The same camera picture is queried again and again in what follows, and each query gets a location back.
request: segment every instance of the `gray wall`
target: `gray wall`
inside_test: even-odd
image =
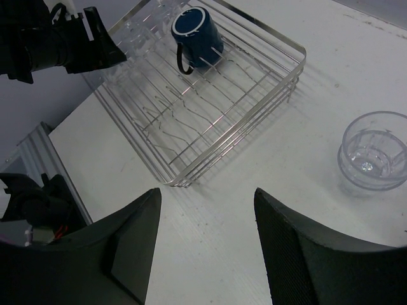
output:
[[[96,6],[110,28],[138,0],[74,0],[82,11]],[[80,75],[56,67],[33,74],[34,84],[10,81],[0,76],[0,164],[40,121],[57,126],[90,94]]]

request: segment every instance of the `dish rack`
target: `dish rack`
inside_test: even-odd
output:
[[[109,31],[112,37],[155,1],[142,0]],[[210,12],[224,41],[220,61],[208,69],[181,74],[176,43],[166,33],[142,62],[128,55],[115,67],[114,82],[105,81],[105,71],[85,75],[153,175],[178,187],[197,181],[289,101],[307,55],[298,43],[223,0],[193,0],[182,9],[190,6]],[[147,12],[142,22],[148,17]],[[148,28],[155,33],[154,26]]]

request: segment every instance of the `tabletop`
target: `tabletop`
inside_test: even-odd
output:
[[[94,221],[161,188],[148,304],[270,304],[257,187],[345,234],[407,243],[407,185],[351,197],[336,162],[353,119],[407,114],[407,31],[330,0],[229,1],[302,44],[307,64],[290,102],[199,184],[160,186],[93,95],[50,135]]]

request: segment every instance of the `metal dish rack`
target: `metal dish rack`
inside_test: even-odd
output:
[[[151,1],[141,1],[109,33],[119,31]],[[223,0],[194,0],[184,6],[209,10],[224,41],[220,61],[182,75],[169,33],[143,58],[143,68],[130,58],[115,83],[95,88],[155,177],[179,187],[199,179],[288,102],[306,58],[304,47]],[[94,76],[85,79],[95,87]]]

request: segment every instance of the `mug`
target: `mug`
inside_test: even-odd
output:
[[[194,6],[178,16],[172,22],[171,34],[177,42],[177,64],[183,74],[191,74],[194,68],[215,64],[223,52],[223,41],[215,23],[205,8]],[[188,59],[190,66],[185,71],[182,56]]]

